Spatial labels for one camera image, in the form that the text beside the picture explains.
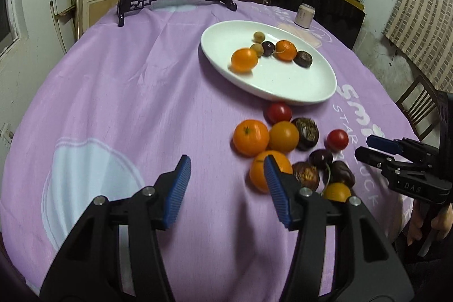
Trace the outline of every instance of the white door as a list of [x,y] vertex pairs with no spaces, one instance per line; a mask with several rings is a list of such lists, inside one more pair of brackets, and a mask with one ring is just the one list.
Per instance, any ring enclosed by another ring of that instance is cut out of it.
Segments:
[[[74,44],[72,21],[54,17],[69,2],[6,0],[14,43],[0,57],[0,128],[11,123],[16,130],[47,74]],[[8,145],[0,138],[0,168],[7,153]]]

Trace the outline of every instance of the tangerine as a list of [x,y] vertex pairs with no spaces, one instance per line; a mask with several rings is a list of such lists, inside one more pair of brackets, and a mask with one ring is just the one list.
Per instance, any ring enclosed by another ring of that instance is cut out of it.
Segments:
[[233,134],[233,144],[242,155],[254,157],[266,150],[269,144],[269,131],[264,123],[248,119],[237,125]]
[[296,46],[288,40],[280,40],[275,45],[275,56],[285,62],[292,61],[297,55]]

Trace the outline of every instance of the window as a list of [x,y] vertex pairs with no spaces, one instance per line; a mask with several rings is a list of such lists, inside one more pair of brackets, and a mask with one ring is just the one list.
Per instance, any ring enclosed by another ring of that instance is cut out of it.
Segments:
[[13,41],[6,0],[0,0],[0,55],[13,44]]

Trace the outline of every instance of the chestnut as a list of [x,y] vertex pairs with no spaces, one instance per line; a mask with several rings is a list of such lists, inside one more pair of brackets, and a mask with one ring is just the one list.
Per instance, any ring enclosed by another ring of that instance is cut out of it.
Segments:
[[337,160],[330,165],[330,183],[341,182],[349,188],[356,184],[356,178],[345,162]]

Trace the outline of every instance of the purple tablecloth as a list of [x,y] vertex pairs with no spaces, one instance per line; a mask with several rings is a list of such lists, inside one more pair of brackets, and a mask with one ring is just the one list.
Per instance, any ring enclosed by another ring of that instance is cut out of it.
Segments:
[[[353,154],[370,134],[415,138],[411,127],[353,52],[318,23],[306,31],[293,18],[293,12],[254,3],[238,2],[231,12],[199,0],[161,0],[152,11],[127,16],[122,28],[113,10],[90,28],[39,89],[5,164],[3,238],[26,279],[41,286],[58,247],[96,195],[130,196],[187,154],[193,169],[180,215],[159,234],[176,300],[278,300],[297,234],[278,222],[270,196],[248,184],[251,160],[230,148],[235,126],[263,120],[268,103],[222,78],[199,46],[208,26],[227,20],[285,29],[330,62],[337,93],[294,108],[294,116],[318,123],[318,147],[332,129],[348,132],[350,145],[337,158],[349,164],[355,193],[394,237],[411,201],[390,193]],[[289,154],[291,162],[306,158]],[[322,293],[330,289],[333,259],[330,229]]]

